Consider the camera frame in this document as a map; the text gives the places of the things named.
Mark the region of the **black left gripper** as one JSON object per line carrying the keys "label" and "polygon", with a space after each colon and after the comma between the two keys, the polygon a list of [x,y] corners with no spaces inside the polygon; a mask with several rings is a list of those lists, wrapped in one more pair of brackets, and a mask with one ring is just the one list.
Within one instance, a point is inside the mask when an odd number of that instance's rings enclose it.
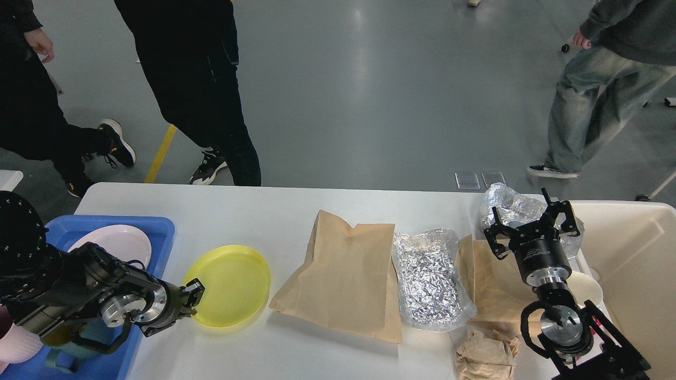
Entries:
{"label": "black left gripper", "polygon": [[204,292],[205,286],[198,278],[179,287],[162,283],[143,296],[106,291],[99,296],[100,318],[109,328],[130,322],[149,337],[174,326],[182,318],[193,317],[193,308],[200,304]]}

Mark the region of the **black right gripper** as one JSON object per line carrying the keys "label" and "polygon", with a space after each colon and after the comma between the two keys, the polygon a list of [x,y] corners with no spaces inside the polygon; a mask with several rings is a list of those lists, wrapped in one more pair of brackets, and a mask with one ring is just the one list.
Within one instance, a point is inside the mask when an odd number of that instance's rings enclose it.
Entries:
{"label": "black right gripper", "polygon": [[[512,250],[522,281],[533,288],[567,281],[572,269],[560,237],[581,235],[570,202],[551,200],[546,188],[541,188],[541,193],[547,207],[540,216],[540,226],[515,229],[505,225],[497,207],[492,207],[493,223],[483,230],[498,260],[504,260]],[[499,236],[507,239],[507,245],[498,242]]]}

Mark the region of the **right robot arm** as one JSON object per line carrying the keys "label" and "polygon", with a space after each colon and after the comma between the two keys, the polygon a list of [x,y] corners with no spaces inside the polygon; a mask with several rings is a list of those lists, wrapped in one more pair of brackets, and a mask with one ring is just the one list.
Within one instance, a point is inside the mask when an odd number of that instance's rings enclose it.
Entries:
{"label": "right robot arm", "polygon": [[581,231],[569,201],[541,192],[547,205],[538,219],[512,227],[492,207],[493,222],[483,230],[498,260],[514,255],[522,282],[537,296],[521,312],[524,343],[553,362],[558,379],[647,379],[651,365],[605,313],[590,300],[578,305],[561,238]]}

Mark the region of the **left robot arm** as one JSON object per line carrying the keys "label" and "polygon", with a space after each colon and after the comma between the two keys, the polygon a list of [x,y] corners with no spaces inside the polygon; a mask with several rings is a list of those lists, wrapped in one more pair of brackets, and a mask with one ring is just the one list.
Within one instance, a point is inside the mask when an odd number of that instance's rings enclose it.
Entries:
{"label": "left robot arm", "polygon": [[133,326],[145,337],[196,315],[205,286],[176,286],[87,242],[72,252],[48,243],[36,209],[19,194],[1,194],[2,305],[17,326],[46,338],[69,329],[69,342],[113,354]]}

